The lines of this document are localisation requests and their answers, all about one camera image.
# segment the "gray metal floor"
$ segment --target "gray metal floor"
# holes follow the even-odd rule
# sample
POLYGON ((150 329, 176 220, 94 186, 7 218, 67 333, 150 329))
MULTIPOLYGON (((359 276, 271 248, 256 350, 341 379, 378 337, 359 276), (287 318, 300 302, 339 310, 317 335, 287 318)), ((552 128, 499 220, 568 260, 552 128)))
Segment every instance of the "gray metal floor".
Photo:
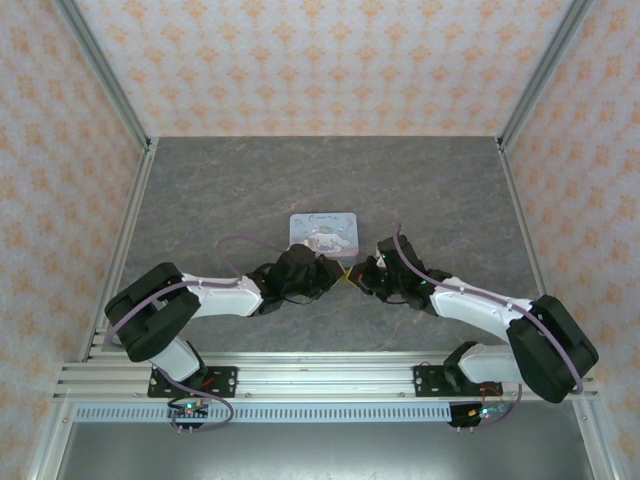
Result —
POLYGON ((442 424, 76 424, 59 480, 588 480, 570 402, 525 403, 473 435, 442 424))
MULTIPOLYGON (((162 138, 126 261, 124 287, 163 261, 207 277, 220 237, 242 233, 283 248, 293 213, 354 212, 360 256, 396 222, 427 267, 479 287, 535 296, 535 282, 504 173, 489 137, 162 138)), ((241 271, 276 254, 238 242, 241 271)), ((307 306, 268 316, 192 321, 200 351, 451 350, 499 340, 406 305, 385 305, 340 283, 307 306)))

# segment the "small box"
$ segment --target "small box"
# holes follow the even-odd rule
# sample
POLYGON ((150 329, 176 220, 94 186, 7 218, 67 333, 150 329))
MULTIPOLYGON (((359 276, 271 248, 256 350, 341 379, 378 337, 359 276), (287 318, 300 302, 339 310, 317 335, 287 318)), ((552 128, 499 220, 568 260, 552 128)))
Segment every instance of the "small box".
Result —
POLYGON ((358 224, 353 213, 296 213, 289 223, 289 245, 302 243, 317 254, 352 267, 358 259, 358 224))

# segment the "patterned wall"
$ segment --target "patterned wall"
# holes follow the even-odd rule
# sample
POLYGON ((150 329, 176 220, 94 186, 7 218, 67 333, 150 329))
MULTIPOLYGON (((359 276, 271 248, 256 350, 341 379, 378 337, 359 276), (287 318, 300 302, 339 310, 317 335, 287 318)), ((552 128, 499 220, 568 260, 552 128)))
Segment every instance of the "patterned wall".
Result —
POLYGON ((87 329, 139 150, 51 0, 0 2, 0 478, 87 329))
POLYGON ((80 0, 152 136, 497 135, 570 0, 80 0))
POLYGON ((637 474, 640 4, 597 2, 575 42, 509 159, 550 290, 600 351, 596 378, 637 474))

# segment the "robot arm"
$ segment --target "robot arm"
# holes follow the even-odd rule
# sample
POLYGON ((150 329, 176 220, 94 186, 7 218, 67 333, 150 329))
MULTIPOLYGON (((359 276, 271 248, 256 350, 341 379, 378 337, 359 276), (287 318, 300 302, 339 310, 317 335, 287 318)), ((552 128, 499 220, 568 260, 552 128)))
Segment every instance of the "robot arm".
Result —
MULTIPOLYGON (((465 392, 473 388, 468 387, 484 382, 513 382, 526 383, 540 397, 558 403, 576 386, 576 376, 584 376, 598 361, 595 348, 556 298, 516 299, 477 289, 449 273, 425 269, 406 237, 397 241, 405 259, 394 238, 383 240, 376 256, 353 267, 348 280, 383 302, 400 295, 403 303, 415 310, 464 321, 507 343, 485 346, 466 342, 443 366, 432 369, 433 382, 451 387, 448 391, 452 395, 470 396, 465 392), (438 285, 420 278, 405 260, 438 285), (485 295, 497 297, 503 305, 485 295), (539 319, 559 342, 577 375, 522 311, 539 319)), ((223 314, 265 315, 292 296, 320 297, 342 275, 338 262, 323 255, 316 257, 304 245, 293 245, 275 264, 265 264, 241 279, 195 277, 163 263, 113 298, 105 313, 114 329, 118 328, 117 335, 131 361, 148 360, 171 379, 199 390, 207 368, 193 347, 178 337, 189 320, 223 314), (154 297, 163 302, 161 308, 150 301, 154 297)))
POLYGON ((526 383, 540 397, 559 403, 576 386, 575 377, 557 348, 517 310, 540 320, 580 377, 598 361, 595 348, 558 299, 549 295, 535 301, 510 298, 473 287, 447 272, 425 269, 404 235, 397 242, 404 260, 394 238, 388 238, 378 243, 375 257, 353 267, 348 279, 383 302, 392 295, 400 295, 415 310, 461 320, 509 344, 485 346, 466 342, 456 349, 443 370, 454 391, 462 392, 465 385, 487 381, 526 383), (405 261, 414 270, 436 280, 437 285, 423 280, 405 261), (489 297, 498 298, 502 305, 489 297))
POLYGON ((213 315, 266 315, 298 295, 315 300, 343 273, 338 262, 316 257, 304 245, 293 245, 275 264, 265 264, 240 279, 196 277, 162 263, 114 297, 105 314, 114 328, 130 316, 117 335, 131 361, 148 360, 173 380, 197 390, 206 367, 195 349, 178 337, 187 322, 213 315), (172 291, 159 296, 161 304, 149 301, 171 286, 172 291), (131 316, 134 309, 139 311, 131 316))

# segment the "metal corner post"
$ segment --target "metal corner post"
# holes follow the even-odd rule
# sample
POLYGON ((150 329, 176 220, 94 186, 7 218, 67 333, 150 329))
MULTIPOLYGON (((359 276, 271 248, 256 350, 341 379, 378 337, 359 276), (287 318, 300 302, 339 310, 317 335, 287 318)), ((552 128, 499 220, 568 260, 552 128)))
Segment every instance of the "metal corner post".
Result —
POLYGON ((138 162, 138 169, 129 187, 129 197, 125 205, 122 218, 120 220, 120 230, 118 240, 113 247, 113 253, 111 260, 107 268, 107 275, 105 276, 102 289, 96 300, 96 310, 92 318, 92 324, 87 329, 85 338, 83 341, 82 350, 79 355, 79 361, 86 361, 89 356, 89 351, 93 345, 93 338, 96 334, 96 329, 104 329, 107 327, 107 318, 104 315, 104 307, 107 302, 117 293, 118 284, 124 269, 124 263, 129 251, 129 244, 133 237, 133 229, 138 218, 138 212, 140 211, 140 205, 142 204, 142 197, 147 185, 149 173, 151 172, 151 165, 153 164, 153 158, 156 153, 158 145, 158 138, 151 139, 149 146, 144 148, 141 154, 140 161, 138 162))
POLYGON ((513 143, 593 3, 594 0, 573 0, 499 137, 501 150, 506 151, 513 143))
POLYGON ((120 85, 118 78, 111 69, 104 52, 98 45, 96 38, 87 24, 78 4, 75 0, 52 0, 58 7, 58 11, 66 20, 70 30, 80 44, 87 60, 93 67, 96 75, 102 82, 107 95, 113 102, 129 134, 141 148, 147 147, 149 137, 147 136, 140 119, 131 106, 124 89, 120 85))

